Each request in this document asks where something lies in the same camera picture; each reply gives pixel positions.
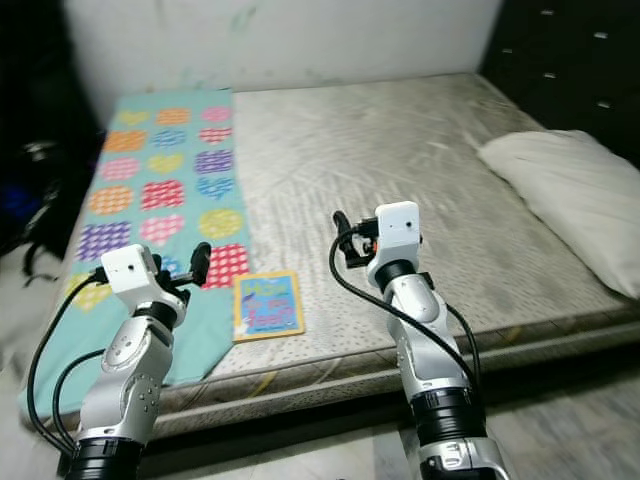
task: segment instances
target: purple heart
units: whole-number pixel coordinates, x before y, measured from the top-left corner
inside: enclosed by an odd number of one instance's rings
[[[102,225],[85,225],[80,236],[76,258],[88,262],[103,253],[129,245],[131,223],[115,222]]]
[[[200,152],[196,155],[195,171],[204,173],[225,172],[231,170],[233,153],[231,150],[216,150],[214,152]]]

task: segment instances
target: children's book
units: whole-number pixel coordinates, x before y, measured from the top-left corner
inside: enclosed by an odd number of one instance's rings
[[[235,343],[304,333],[295,272],[238,275],[234,286]]]

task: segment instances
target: book cover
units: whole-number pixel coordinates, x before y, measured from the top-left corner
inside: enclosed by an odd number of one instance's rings
[[[234,284],[235,343],[304,333],[295,272],[239,275]]]

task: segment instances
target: colorful heart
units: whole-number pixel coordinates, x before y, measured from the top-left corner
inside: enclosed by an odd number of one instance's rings
[[[170,173],[177,170],[182,165],[184,156],[176,155],[155,155],[149,159],[149,170],[157,173]]]
[[[184,218],[180,215],[147,218],[140,225],[140,237],[154,245],[162,247],[167,240],[184,227]]]
[[[158,125],[178,125],[189,123],[191,111],[188,108],[165,108],[160,110],[156,116]]]
[[[207,122],[224,122],[231,116],[231,109],[229,107],[209,107],[202,112],[202,119]]]
[[[102,164],[100,175],[107,181],[128,180],[139,170],[140,164],[135,158],[118,158]]]
[[[211,250],[207,281],[203,289],[229,288],[237,275],[249,273],[249,254],[239,243],[217,247]]]
[[[233,235],[242,228],[244,217],[236,210],[223,208],[210,210],[200,216],[198,229],[208,238],[219,240]]]
[[[69,295],[71,290],[80,285],[80,282],[88,276],[86,273],[72,275],[67,284],[66,295]],[[96,285],[95,283],[91,283],[76,295],[76,298],[73,299],[73,304],[85,312],[88,312],[109,295],[111,295],[111,287],[109,285]]]
[[[111,215],[127,209],[132,201],[133,190],[116,185],[96,190],[89,198],[89,208],[98,215]]]
[[[172,147],[184,143],[186,139],[187,134],[183,130],[167,128],[156,133],[153,136],[152,143],[156,147]]]
[[[170,256],[162,256],[162,270],[168,270],[171,275],[175,275],[182,271],[180,262]]]
[[[216,150],[215,152],[200,152],[196,155],[194,169],[196,173],[226,172],[233,166],[231,150]]]
[[[211,145],[224,142],[231,136],[231,128],[203,128],[200,130],[200,140]]]
[[[149,120],[149,112],[132,112],[131,110],[124,110],[118,115],[118,120],[125,125],[137,125],[138,123]]]
[[[179,207],[184,204],[184,189],[177,180],[149,182],[142,189],[142,210]]]
[[[145,130],[111,131],[104,142],[105,152],[135,152],[147,141]]]
[[[103,253],[129,245],[131,224],[129,222],[85,225],[80,235],[76,258],[89,262]]]
[[[217,180],[210,180],[200,177],[198,179],[197,189],[206,197],[220,200],[226,193],[229,193],[233,189],[233,179],[219,178]]]

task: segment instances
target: gray mattress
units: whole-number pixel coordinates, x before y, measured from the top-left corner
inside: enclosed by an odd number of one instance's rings
[[[236,345],[202,382],[166,388],[157,437],[401,388],[384,313],[329,274],[336,209],[355,220],[420,205],[421,267],[467,317],[485,370],[640,338],[638,304],[476,157],[492,138],[540,129],[482,78],[238,93],[235,109],[254,270],[297,271],[307,332]],[[366,286],[363,271],[344,273]]]

